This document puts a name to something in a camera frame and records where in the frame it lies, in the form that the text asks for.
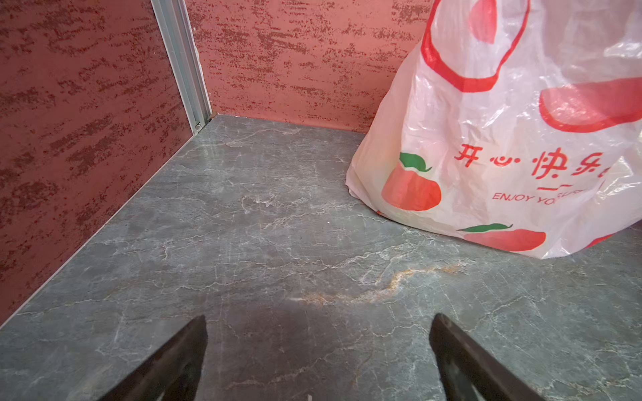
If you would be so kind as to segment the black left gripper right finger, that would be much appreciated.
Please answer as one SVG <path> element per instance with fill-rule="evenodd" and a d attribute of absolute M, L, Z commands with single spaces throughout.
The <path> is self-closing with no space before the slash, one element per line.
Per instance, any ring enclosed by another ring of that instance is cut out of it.
<path fill-rule="evenodd" d="M 443 313 L 432 320 L 430 344 L 446 399 L 543 401 Z"/>

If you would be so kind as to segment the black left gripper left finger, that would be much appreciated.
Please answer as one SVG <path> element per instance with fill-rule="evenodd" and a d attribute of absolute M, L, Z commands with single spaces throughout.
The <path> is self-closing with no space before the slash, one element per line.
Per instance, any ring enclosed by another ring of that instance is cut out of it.
<path fill-rule="evenodd" d="M 100 400 L 193 400 L 207 349 L 207 320 L 192 319 Z"/>

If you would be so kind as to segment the pink printed plastic bag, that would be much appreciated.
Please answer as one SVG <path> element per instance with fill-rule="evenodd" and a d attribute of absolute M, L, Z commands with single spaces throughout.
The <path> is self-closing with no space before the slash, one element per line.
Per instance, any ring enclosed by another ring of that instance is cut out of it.
<path fill-rule="evenodd" d="M 640 2 L 434 2 L 346 184 L 393 221 L 538 259 L 635 224 Z"/>

